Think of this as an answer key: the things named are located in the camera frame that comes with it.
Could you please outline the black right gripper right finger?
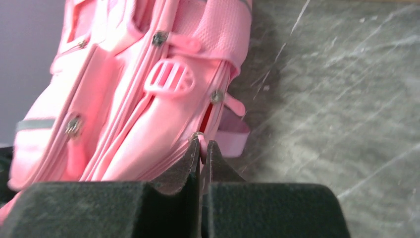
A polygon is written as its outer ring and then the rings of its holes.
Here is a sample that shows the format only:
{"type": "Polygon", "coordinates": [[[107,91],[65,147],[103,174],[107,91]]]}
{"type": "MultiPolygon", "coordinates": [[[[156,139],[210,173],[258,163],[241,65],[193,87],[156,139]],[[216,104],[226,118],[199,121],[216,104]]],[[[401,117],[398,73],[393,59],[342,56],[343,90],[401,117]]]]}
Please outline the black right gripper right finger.
{"type": "Polygon", "coordinates": [[[203,197],[204,238],[348,238],[335,194],[322,184],[246,182],[207,148],[203,197]]]}

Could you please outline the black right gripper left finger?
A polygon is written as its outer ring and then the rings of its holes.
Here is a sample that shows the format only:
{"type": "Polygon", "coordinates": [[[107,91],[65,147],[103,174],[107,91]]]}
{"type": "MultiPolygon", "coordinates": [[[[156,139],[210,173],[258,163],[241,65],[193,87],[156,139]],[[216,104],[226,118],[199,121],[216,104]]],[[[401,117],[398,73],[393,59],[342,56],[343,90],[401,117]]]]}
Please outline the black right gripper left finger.
{"type": "Polygon", "coordinates": [[[49,182],[25,190],[0,230],[3,238],[196,238],[200,152],[150,182],[49,182]]]}

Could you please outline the pink school backpack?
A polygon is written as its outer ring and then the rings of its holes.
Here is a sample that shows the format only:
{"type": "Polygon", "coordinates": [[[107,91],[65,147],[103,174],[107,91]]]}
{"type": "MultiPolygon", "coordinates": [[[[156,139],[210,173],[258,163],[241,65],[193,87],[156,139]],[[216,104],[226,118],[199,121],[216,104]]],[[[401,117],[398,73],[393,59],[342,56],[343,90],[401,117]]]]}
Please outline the pink school backpack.
{"type": "Polygon", "coordinates": [[[150,180],[197,138],[242,154],[227,89],[249,47],[250,0],[68,0],[52,79],[17,124],[4,222],[32,184],[150,180]]]}

